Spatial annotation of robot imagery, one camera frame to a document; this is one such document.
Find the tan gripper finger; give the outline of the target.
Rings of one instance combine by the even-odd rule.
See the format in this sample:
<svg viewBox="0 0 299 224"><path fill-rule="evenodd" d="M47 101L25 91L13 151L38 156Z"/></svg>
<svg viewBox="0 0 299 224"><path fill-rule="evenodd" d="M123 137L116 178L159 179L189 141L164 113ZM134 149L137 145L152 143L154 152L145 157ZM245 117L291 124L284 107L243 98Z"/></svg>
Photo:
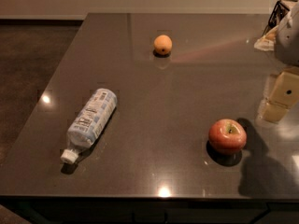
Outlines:
<svg viewBox="0 0 299 224"><path fill-rule="evenodd" d="M299 67L287 67L278 75L271 74L267 79L261 101L261 118L278 123L298 102Z"/></svg>

